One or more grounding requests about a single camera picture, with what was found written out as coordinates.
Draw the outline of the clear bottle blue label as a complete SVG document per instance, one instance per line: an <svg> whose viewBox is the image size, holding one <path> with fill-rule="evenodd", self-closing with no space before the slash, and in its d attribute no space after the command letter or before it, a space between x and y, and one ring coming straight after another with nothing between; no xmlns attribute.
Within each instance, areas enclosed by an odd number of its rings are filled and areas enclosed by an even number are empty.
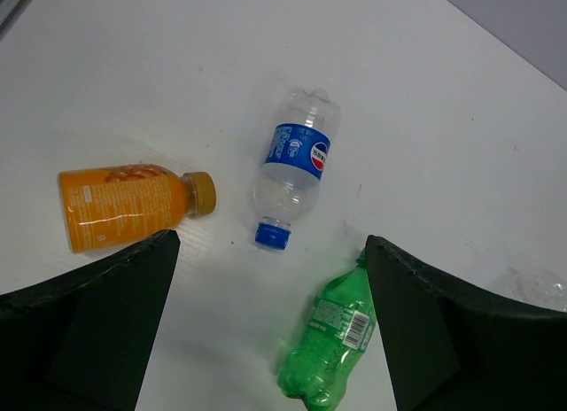
<svg viewBox="0 0 567 411"><path fill-rule="evenodd" d="M566 312L566 281L546 269L508 267L492 286L494 292L509 299Z"/></svg>

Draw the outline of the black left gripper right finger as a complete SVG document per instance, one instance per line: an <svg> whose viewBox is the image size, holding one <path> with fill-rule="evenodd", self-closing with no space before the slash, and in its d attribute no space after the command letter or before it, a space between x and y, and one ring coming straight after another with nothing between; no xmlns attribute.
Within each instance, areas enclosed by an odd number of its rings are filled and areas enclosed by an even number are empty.
<svg viewBox="0 0 567 411"><path fill-rule="evenodd" d="M383 237L365 245L400 410L563 410L566 316L508 299Z"/></svg>

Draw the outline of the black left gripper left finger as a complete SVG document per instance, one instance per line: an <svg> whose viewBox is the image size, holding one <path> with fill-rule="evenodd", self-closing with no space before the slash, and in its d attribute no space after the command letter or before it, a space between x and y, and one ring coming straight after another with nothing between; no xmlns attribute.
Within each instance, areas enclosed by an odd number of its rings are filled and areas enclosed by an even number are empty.
<svg viewBox="0 0 567 411"><path fill-rule="evenodd" d="M1 297L3 410L133 410L180 239L162 230Z"/></svg>

